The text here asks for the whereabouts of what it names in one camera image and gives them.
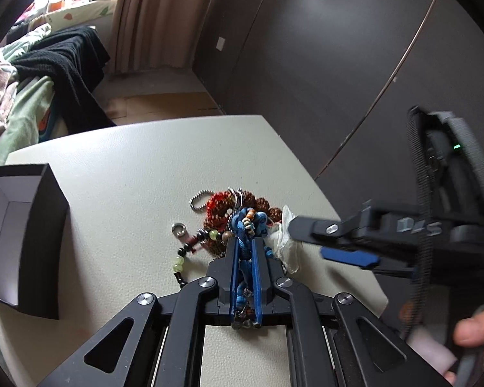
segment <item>curtain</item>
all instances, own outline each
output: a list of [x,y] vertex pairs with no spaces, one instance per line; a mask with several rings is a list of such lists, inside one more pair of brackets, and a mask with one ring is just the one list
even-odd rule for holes
[[111,72],[189,67],[210,0],[118,0]]

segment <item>black cloth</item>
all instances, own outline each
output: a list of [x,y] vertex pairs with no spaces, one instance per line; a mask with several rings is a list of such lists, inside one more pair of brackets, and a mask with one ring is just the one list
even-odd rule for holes
[[9,32],[7,32],[7,35],[5,36],[5,43],[10,44],[10,43],[13,43],[14,41],[17,41],[22,36],[25,36],[28,31],[29,31],[29,23],[20,22],[20,23],[14,24],[11,27],[11,29],[9,29]]
[[32,45],[16,58],[19,81],[49,76],[54,82],[54,99],[69,134],[115,126],[91,92],[104,77],[102,68],[109,54],[97,32],[87,26],[62,29]]

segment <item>round table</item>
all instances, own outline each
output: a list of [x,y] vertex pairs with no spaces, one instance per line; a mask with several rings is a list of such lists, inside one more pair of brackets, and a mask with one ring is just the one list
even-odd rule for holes
[[[7,164],[49,163],[70,204],[59,264],[59,320],[0,303],[0,348],[18,387],[32,387],[142,292],[177,292],[174,222],[202,226],[188,200],[228,186],[287,204],[295,214],[337,219],[307,171],[261,116],[216,116],[119,126],[24,148]],[[373,274],[323,261],[304,245],[293,278],[318,293],[354,294],[375,314],[387,299]],[[196,253],[183,272],[205,275]],[[201,384],[289,385],[284,327],[207,327]]]

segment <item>silver bolt head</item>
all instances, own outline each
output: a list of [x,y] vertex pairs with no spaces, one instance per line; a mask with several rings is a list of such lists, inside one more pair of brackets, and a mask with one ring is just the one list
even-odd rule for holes
[[151,293],[143,293],[138,296],[137,300],[140,305],[149,305],[154,301],[154,296]]
[[333,234],[338,230],[338,225],[337,224],[332,224],[326,229],[326,234]]
[[353,302],[353,296],[348,293],[337,294],[337,301],[344,305],[349,305]]
[[215,278],[212,278],[211,276],[203,276],[201,279],[199,279],[199,285],[203,288],[211,287],[215,284],[215,282]]
[[287,288],[292,285],[292,279],[282,276],[281,278],[276,279],[276,285],[281,288]]

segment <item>open box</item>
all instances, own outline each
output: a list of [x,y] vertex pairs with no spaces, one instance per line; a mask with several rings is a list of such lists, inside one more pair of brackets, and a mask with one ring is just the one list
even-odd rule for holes
[[48,164],[0,166],[0,301],[57,319],[68,202]]

